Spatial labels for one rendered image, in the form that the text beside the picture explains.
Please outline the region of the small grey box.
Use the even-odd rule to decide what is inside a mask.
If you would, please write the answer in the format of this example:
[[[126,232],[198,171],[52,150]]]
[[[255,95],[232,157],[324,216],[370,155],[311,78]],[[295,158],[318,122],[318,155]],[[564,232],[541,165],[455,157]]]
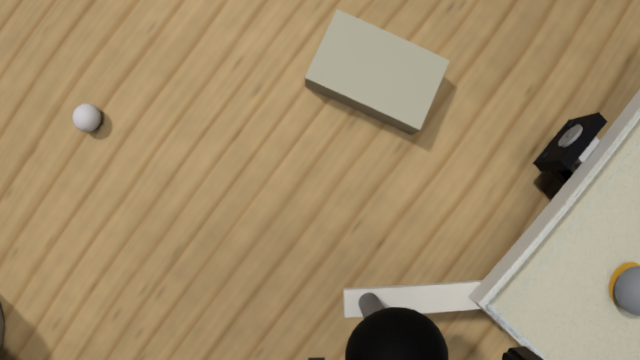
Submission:
[[[411,135],[421,129],[448,63],[337,9],[305,87]]]

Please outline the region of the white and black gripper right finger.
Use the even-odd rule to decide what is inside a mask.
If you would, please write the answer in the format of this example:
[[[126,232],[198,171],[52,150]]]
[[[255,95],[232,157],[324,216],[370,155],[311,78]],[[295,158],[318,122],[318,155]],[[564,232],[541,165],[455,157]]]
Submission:
[[[543,360],[526,346],[510,347],[502,355],[502,360]]]

